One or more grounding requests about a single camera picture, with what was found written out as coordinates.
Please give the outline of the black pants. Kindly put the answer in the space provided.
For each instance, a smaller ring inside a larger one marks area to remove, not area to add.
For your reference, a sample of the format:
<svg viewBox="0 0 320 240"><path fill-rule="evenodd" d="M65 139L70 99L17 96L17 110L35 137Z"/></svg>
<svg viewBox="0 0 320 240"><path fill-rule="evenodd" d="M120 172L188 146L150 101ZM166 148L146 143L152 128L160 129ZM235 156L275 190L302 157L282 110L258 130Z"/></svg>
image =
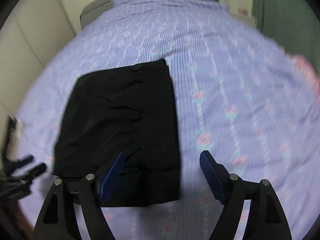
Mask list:
<svg viewBox="0 0 320 240"><path fill-rule="evenodd" d="M124 154L104 207L145 207L180 198L175 95L164 59L80 77L54 147L53 173L76 181Z"/></svg>

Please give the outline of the purple floral bed sheet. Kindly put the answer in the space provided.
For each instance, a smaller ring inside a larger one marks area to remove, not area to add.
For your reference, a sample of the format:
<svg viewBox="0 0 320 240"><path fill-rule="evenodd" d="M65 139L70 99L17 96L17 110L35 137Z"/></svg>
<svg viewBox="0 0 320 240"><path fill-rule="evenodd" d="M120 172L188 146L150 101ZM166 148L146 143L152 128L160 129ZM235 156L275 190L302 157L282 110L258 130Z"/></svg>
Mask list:
<svg viewBox="0 0 320 240"><path fill-rule="evenodd" d="M268 179L293 239L319 216L319 104L276 42L201 0L136 0L103 13L46 66L18 113L19 155L53 164L65 105L78 77L165 59L173 80L182 154L181 200L105 208L117 239L207 239L222 206L199 155L242 179Z"/></svg>

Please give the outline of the green curtain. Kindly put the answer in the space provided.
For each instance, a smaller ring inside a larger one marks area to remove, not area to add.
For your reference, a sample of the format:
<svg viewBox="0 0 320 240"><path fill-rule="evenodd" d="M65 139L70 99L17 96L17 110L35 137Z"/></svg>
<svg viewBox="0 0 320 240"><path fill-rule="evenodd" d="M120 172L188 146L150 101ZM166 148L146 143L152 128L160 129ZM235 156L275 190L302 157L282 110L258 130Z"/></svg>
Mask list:
<svg viewBox="0 0 320 240"><path fill-rule="evenodd" d="M253 0L258 30L319 67L319 20L305 0Z"/></svg>

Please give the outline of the white nightstand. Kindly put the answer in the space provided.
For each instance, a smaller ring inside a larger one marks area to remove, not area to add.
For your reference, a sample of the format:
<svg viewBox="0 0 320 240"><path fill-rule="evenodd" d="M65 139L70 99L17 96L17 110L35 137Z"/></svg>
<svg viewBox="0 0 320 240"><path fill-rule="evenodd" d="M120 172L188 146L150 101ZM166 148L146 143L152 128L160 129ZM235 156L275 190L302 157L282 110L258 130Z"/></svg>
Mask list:
<svg viewBox="0 0 320 240"><path fill-rule="evenodd" d="M253 27L253 28L257 27L255 17L252 16L247 9L238 8L237 10L232 10L231 15L236 20L239 20L250 27Z"/></svg>

